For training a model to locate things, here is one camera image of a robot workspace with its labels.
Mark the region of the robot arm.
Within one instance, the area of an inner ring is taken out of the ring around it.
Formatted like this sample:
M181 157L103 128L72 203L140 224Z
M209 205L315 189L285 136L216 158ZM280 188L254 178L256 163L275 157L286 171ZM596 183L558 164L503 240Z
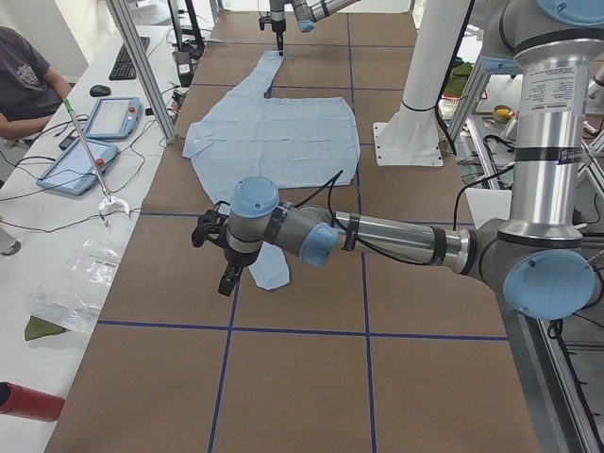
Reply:
M558 320L582 309L596 276L579 252L572 223L585 97L592 61L603 50L599 1L491 1L482 63L512 60L523 75L507 220L446 230L296 207L267 178L239 182L219 219L228 295L264 243L321 266L337 249L370 249L414 265L443 265L484 282L521 313Z
M309 5L305 0L270 0L269 11L259 17L261 31L269 25L276 35L277 52L284 56L284 33L286 31L285 6L293 7L294 16L302 33L313 31L315 24L335 12L347 8L357 0L320 0Z

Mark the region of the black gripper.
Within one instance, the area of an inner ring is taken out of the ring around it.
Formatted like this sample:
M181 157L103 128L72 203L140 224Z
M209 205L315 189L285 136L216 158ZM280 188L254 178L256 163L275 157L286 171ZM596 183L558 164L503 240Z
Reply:
M227 267L225 274L221 276L218 294L231 296L235 288L235 278L241 275L245 267L250 266L258 259L258 251L244 253L227 248L224 254L227 260Z
M282 10L270 10L271 27L276 33L277 39L277 51L280 52L280 56L284 56L284 37L283 32L286 30L286 15L285 11Z

